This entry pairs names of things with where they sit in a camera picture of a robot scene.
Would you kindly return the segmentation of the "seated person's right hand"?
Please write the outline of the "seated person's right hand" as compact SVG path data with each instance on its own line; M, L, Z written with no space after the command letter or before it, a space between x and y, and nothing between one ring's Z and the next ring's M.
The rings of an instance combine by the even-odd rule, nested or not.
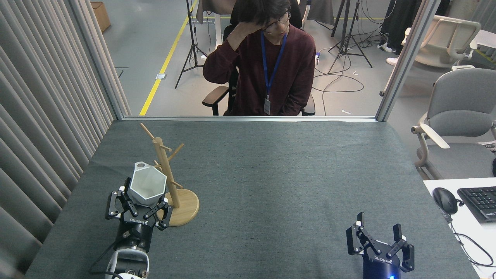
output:
M250 34L261 28L254 22L240 22L228 35L227 42L233 51L237 50L241 42Z

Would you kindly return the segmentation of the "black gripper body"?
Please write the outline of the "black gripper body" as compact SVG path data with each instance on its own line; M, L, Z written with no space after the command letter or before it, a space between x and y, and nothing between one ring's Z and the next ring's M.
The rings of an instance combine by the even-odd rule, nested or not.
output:
M120 214L117 249L135 247L143 252L149 252L154 225L154 220L142 220L133 217L130 212Z
M399 258L397 255L388 258L387 254L392 246L381 241L376 242L377 250L381 254L377 255L369 243L365 245L363 255L363 279L400 279Z

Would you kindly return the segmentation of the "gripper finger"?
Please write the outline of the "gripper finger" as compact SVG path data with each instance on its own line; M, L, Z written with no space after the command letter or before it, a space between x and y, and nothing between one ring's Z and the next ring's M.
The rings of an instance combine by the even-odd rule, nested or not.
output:
M168 199L165 196L159 198L158 203L143 214L148 225L157 227L159 230L165 230L169 227L171 216L172 206L168 204Z
M123 186L120 186L117 191L112 191L112 193L110 193L107 201L106 220L118 218L119 214L128 211L133 217L138 217L138 209L130 198L130 195L127 193L130 185L131 177L128 177Z
M357 215L357 221L346 230L346 237L349 255L363 252L366 247L364 243L368 243L368 247L372 248L376 255L382 253L377 240L372 238L364 228L364 212L360 212Z
M415 247L410 245L406 237L402 234L401 224L395 224L393 226L393 236L395 243L392 245L391 249L386 252L387 258L393 258L399 250L402 251L402 262L401 265L398 264L398 268L402 272L411 272L415 269L414 254Z

